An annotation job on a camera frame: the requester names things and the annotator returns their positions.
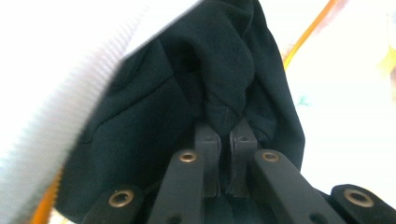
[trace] white fabric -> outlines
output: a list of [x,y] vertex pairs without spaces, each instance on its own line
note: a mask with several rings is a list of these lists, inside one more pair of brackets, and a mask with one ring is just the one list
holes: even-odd
[[198,2],[0,3],[0,224],[29,217],[121,60]]

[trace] metal rivet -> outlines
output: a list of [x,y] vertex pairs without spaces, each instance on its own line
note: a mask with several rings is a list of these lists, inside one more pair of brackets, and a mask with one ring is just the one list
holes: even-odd
[[262,153],[262,158],[265,161],[279,161],[279,156],[276,155],[274,152],[264,152]]
[[117,190],[108,199],[108,204],[112,207],[120,208],[132,201],[134,192],[129,189]]
[[184,152],[183,154],[181,154],[179,156],[179,158],[181,161],[184,161],[184,162],[192,162],[197,159],[197,154],[194,152]]
[[373,207],[374,201],[364,192],[361,192],[357,189],[346,189],[344,190],[344,196],[351,203],[356,204],[360,207]]

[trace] orange cord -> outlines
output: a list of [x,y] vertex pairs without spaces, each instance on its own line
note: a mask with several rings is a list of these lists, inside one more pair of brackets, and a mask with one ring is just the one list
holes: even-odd
[[330,0],[329,3],[326,5],[325,8],[321,10],[321,12],[318,14],[318,16],[315,18],[315,20],[309,25],[309,27],[305,30],[302,36],[298,39],[296,44],[291,48],[290,52],[285,58],[285,61],[283,62],[283,66],[286,69],[288,69],[289,64],[294,57],[294,55],[297,53],[299,48],[304,44],[306,39],[308,39],[309,36],[312,35],[312,33],[318,28],[320,23],[326,18],[326,16],[330,13],[330,11],[334,8],[334,6],[337,5],[337,3],[340,0]]
[[47,189],[40,204],[38,205],[35,213],[30,220],[29,224],[47,224],[50,220],[50,212],[58,194],[58,188],[61,181],[62,172],[55,176],[52,184]]

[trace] black garment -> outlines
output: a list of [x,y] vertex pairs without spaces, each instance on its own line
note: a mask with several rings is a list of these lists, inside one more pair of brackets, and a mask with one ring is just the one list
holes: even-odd
[[301,168],[303,130],[259,2],[206,0],[124,62],[64,168],[57,209],[79,222],[108,188],[158,181],[195,120],[226,135],[244,116]]

